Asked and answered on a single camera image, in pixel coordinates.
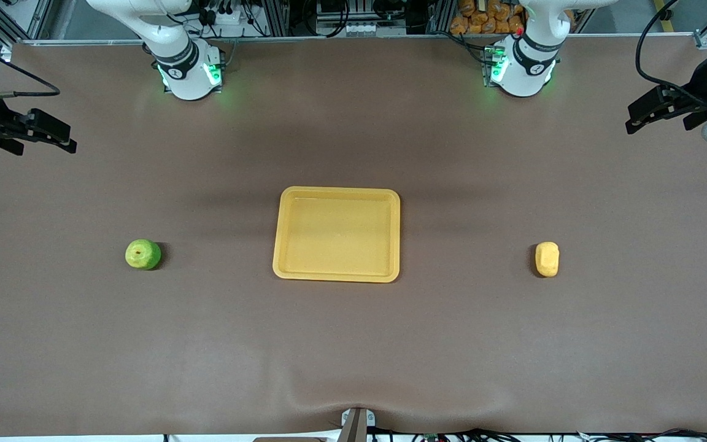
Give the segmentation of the green apple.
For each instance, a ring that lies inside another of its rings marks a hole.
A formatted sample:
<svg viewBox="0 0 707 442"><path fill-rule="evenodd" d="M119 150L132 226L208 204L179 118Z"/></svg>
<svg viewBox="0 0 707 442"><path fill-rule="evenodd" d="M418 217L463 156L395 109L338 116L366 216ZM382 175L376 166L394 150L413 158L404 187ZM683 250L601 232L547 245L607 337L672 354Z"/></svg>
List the green apple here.
<svg viewBox="0 0 707 442"><path fill-rule="evenodd" d="M154 269L162 258L159 244L149 239L136 239L126 247L125 261L135 269Z"/></svg>

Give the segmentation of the yellow potato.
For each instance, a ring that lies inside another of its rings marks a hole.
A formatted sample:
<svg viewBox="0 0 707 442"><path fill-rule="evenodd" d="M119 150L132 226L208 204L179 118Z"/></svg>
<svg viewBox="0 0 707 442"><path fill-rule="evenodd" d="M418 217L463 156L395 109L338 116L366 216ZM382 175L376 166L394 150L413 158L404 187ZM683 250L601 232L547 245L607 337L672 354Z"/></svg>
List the yellow potato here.
<svg viewBox="0 0 707 442"><path fill-rule="evenodd" d="M560 268L560 249L558 244L552 241L536 244L534 266L542 277L556 277Z"/></svg>

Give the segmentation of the yellow plastic tray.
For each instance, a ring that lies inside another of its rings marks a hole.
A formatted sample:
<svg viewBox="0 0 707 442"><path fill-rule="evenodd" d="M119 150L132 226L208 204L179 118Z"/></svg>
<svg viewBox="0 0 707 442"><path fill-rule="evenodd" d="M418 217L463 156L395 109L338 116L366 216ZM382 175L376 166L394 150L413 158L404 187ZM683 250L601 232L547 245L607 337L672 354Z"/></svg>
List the yellow plastic tray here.
<svg viewBox="0 0 707 442"><path fill-rule="evenodd" d="M400 274L401 199L389 188L287 187L272 269L281 279L391 283Z"/></svg>

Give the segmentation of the orange bagged goods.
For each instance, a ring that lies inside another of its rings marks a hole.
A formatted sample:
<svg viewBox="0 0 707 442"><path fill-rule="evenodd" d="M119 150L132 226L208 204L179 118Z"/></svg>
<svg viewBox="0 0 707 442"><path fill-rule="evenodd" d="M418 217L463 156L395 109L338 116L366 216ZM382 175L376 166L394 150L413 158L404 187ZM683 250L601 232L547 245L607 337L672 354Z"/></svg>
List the orange bagged goods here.
<svg viewBox="0 0 707 442"><path fill-rule="evenodd" d="M521 34L527 10L519 0L455 0L451 34Z"/></svg>

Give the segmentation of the white power strip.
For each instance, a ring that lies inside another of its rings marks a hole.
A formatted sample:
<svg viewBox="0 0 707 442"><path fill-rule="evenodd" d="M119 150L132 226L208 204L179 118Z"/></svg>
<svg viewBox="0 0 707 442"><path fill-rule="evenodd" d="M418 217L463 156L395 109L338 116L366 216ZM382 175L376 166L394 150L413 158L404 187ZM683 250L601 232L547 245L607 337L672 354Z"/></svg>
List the white power strip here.
<svg viewBox="0 0 707 442"><path fill-rule="evenodd" d="M204 26L239 26L243 23L244 16L241 4L233 2L209 5L199 12L199 21Z"/></svg>

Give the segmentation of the black electronics rack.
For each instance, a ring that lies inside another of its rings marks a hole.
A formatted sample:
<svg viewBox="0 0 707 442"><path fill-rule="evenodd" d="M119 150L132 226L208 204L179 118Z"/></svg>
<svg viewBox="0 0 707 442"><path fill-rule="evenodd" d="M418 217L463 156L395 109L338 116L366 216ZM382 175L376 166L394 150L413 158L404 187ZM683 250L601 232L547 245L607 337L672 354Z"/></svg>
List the black electronics rack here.
<svg viewBox="0 0 707 442"><path fill-rule="evenodd" d="M307 0L303 22L325 37L405 36L404 0Z"/></svg>

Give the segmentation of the brown table cover mat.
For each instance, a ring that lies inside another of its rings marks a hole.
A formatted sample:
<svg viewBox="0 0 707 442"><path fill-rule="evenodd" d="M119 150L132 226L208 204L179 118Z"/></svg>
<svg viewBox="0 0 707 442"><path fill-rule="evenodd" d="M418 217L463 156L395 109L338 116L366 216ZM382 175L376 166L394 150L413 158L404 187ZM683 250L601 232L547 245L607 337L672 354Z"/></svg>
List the brown table cover mat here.
<svg viewBox="0 0 707 442"><path fill-rule="evenodd" d="M707 432L707 142L626 134L634 45L515 99L440 37L242 42L196 103L137 45L14 48L78 149L0 154L0 436ZM398 193L396 280L275 275L287 187Z"/></svg>

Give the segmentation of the aluminium frame post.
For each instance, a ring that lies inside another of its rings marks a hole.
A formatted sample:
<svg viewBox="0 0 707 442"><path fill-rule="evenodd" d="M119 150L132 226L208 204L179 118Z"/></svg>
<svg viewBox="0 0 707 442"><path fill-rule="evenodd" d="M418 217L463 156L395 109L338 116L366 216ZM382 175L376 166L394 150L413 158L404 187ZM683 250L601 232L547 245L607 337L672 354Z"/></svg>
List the aluminium frame post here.
<svg viewBox="0 0 707 442"><path fill-rule="evenodd" d="M449 32L452 20L457 16L458 0L428 0L428 22L426 30Z"/></svg>
<svg viewBox="0 0 707 442"><path fill-rule="evenodd" d="M291 0L260 0L266 17L268 34L271 37L287 37L289 34Z"/></svg>

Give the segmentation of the metal table edge bracket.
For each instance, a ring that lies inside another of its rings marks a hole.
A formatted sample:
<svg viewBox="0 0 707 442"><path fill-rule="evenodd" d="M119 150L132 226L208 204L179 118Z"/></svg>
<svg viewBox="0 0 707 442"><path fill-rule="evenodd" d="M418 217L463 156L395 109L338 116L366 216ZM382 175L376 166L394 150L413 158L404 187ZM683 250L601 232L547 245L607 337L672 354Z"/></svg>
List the metal table edge bracket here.
<svg viewBox="0 0 707 442"><path fill-rule="evenodd" d="M376 415L366 408L349 408L341 414L342 428L336 442L371 442L368 429L376 426Z"/></svg>

